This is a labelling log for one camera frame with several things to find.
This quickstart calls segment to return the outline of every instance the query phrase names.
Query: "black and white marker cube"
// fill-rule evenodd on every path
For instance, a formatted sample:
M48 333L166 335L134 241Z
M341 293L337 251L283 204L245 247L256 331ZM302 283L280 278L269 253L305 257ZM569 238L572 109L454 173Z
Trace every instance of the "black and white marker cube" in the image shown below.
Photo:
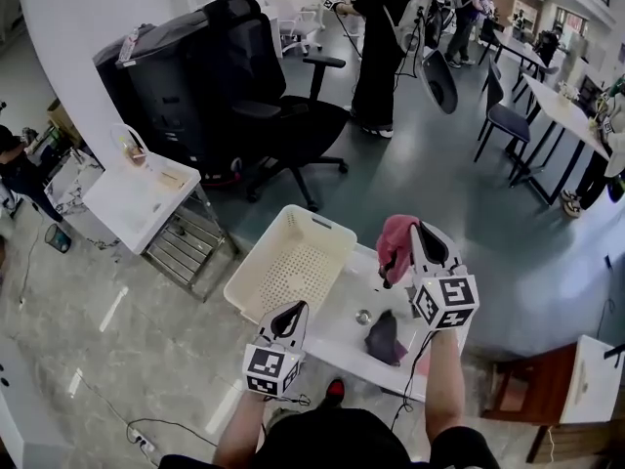
M281 398L300 370L302 355L248 344L243 359L247 389Z
M478 310L476 279L462 277L423 277L412 305L430 330L460 328Z

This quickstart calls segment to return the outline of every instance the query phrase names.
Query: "white sink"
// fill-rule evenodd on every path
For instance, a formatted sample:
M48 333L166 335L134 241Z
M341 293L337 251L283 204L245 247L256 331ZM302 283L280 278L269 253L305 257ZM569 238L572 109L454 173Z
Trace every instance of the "white sink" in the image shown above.
M379 277L377 254L357 244L348 262L330 290L325 302L307 328L304 349L307 353L346 370L380 387L403 394L412 363L428 334L422 319L414 319L405 287L412 286L409 274L387 290ZM356 314L366 310L371 321L363 326ZM371 327L380 315L392 310L397 319L397 340L408 351L400 366L380 362L366 353L364 343ZM462 351L470 324L458 330ZM414 400L424 401L430 353L419 361L411 391Z
M82 163L71 156L46 187L46 195L57 211L81 235L104 249L116 245L119 239L83 203L82 197L104 172L98 162L78 151Z

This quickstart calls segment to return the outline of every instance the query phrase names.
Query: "perforated basket bottom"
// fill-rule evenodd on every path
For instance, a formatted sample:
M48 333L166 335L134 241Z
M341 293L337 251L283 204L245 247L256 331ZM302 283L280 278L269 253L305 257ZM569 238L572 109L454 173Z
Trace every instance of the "perforated basket bottom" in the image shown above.
M299 300L306 301L314 314L340 271L339 263L323 251L291 240L271 265L245 314L260 320L282 304Z

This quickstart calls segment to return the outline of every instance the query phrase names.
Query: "white jacket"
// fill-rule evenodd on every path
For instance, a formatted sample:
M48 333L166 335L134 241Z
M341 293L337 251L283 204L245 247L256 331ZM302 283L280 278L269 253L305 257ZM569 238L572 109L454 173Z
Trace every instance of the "white jacket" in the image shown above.
M612 149L605 176L615 177L625 170L625 96L616 94L607 104L606 116L609 116L613 132L605 134L606 142Z

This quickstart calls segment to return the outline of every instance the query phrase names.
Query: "cardboard box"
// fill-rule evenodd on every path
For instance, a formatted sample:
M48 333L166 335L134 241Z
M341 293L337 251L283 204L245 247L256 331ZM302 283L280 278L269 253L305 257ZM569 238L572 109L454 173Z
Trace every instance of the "cardboard box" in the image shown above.
M82 145L82 137L76 126L69 118L67 111L61 104L59 99L55 99L55 101L48 107L48 118L52 121L53 125L65 133L72 141L76 148Z

